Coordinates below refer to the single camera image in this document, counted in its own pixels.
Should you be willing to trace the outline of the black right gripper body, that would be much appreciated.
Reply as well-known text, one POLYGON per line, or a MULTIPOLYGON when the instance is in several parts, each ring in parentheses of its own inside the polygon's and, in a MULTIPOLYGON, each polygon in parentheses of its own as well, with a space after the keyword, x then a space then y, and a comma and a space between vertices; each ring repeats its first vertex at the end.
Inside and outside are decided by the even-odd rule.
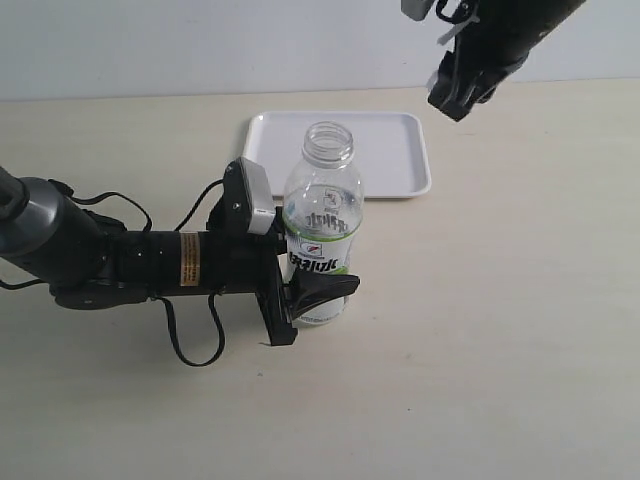
POLYGON ((456 35, 453 48, 447 51, 456 55, 457 70, 496 72, 498 84, 495 90, 525 62, 524 50, 513 50, 506 40, 471 38, 470 31, 456 35))

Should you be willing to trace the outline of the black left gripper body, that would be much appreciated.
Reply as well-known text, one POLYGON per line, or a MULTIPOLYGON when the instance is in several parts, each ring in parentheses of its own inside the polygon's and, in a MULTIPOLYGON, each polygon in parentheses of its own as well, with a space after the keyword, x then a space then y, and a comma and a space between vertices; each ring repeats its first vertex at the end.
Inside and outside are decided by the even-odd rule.
POLYGON ((275 208, 266 233, 248 231, 244 214, 216 204, 206 230, 181 233, 179 285, 217 295, 253 293, 272 346, 296 339, 292 314, 283 293, 279 256, 286 251, 282 208, 275 208))

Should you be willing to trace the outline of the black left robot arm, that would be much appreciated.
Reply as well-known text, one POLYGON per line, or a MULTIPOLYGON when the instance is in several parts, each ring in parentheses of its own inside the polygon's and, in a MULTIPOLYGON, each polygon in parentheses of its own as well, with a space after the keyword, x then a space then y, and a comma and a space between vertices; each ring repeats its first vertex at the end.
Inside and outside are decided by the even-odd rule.
POLYGON ((356 276, 314 267, 285 280, 282 210, 264 168, 232 161, 221 198, 200 232, 130 231, 93 211, 68 185, 1 175, 1 256, 46 284, 55 302, 102 310, 174 296, 255 295, 270 343, 291 345, 294 321, 315 307, 353 294, 356 276))

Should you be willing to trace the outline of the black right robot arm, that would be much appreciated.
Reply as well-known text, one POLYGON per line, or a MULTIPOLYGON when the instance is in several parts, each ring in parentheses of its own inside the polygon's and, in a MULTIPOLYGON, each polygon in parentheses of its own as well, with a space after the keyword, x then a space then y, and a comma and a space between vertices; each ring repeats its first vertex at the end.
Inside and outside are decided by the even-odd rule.
POLYGON ((450 119, 464 119, 525 63, 531 50, 572 15, 582 0, 460 1, 439 19, 453 26, 454 46, 441 60, 428 103, 450 119))

